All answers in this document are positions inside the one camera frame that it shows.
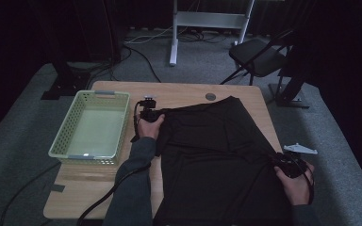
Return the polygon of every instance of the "white stand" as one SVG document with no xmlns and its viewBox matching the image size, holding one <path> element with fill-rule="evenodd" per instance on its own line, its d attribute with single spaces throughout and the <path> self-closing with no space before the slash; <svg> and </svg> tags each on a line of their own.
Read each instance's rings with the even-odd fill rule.
<svg viewBox="0 0 362 226">
<path fill-rule="evenodd" d="M 240 29 L 239 39 L 236 44 L 241 44 L 248 28 L 254 4 L 255 0 L 251 0 L 246 13 L 243 15 L 213 12 L 178 11 L 177 0 L 173 0 L 173 40 L 172 52 L 170 55 L 170 65 L 175 66 L 177 63 L 177 27 L 179 25 Z"/>
</svg>

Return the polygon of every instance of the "green basket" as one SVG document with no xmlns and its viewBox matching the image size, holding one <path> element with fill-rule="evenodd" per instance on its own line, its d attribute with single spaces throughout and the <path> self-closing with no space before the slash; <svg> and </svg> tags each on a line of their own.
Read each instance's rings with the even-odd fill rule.
<svg viewBox="0 0 362 226">
<path fill-rule="evenodd" d="M 62 163 L 116 165 L 128 119 L 129 99 L 127 92 L 77 92 L 49 156 Z"/>
</svg>

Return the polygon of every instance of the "black camera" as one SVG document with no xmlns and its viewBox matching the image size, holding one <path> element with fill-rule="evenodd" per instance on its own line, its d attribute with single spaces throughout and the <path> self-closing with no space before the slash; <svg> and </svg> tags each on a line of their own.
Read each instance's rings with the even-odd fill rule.
<svg viewBox="0 0 362 226">
<path fill-rule="evenodd" d="M 290 178 L 296 178 L 307 170 L 307 164 L 294 152 L 277 153 L 272 158 L 272 163 Z"/>
<path fill-rule="evenodd" d="M 143 110 L 140 112 L 140 118 L 148 122 L 154 122 L 161 114 L 166 113 L 165 109 L 155 110 L 156 101 L 152 97 L 145 97 L 144 101 L 140 101 Z"/>
</svg>

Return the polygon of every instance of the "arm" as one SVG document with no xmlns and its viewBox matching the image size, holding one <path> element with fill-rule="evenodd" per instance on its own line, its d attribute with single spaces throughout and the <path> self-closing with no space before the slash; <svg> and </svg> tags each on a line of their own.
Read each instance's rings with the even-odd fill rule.
<svg viewBox="0 0 362 226">
<path fill-rule="evenodd" d="M 164 115 L 154 123 L 140 120 L 140 139 L 133 143 L 129 158 L 116 173 L 117 184 L 132 170 L 147 166 L 155 156 L 156 139 Z M 107 209 L 104 226 L 152 225 L 151 185 L 149 170 L 132 174 L 125 179 L 113 194 Z"/>
<path fill-rule="evenodd" d="M 307 178 L 312 183 L 314 167 L 306 163 L 310 170 L 305 172 Z M 275 167 L 275 173 L 281 180 L 285 193 L 292 205 L 292 220 L 295 226 L 318 226 L 321 225 L 319 219 L 311 205 L 308 205 L 310 191 L 307 181 L 303 175 L 291 179 L 287 177 L 281 169 Z"/>
</svg>

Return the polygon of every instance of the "right hand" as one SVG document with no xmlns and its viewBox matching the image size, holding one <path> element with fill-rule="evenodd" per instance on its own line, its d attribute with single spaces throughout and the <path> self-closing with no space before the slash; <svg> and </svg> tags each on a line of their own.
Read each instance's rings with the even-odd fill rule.
<svg viewBox="0 0 362 226">
<path fill-rule="evenodd" d="M 157 139 L 161 123 L 164 122 L 164 114 L 161 114 L 155 122 L 139 119 L 138 134 L 140 137 L 151 137 Z"/>
<path fill-rule="evenodd" d="M 306 170 L 305 174 L 310 181 L 310 184 L 313 183 L 314 166 L 307 163 L 307 166 L 310 168 Z M 285 173 L 278 167 L 274 167 L 277 177 L 281 180 L 281 183 L 284 186 L 284 191 L 289 199 L 291 205 L 302 205 L 308 204 L 310 199 L 310 189 L 307 184 L 307 180 L 303 175 L 300 175 L 297 178 L 289 178 Z"/>
</svg>

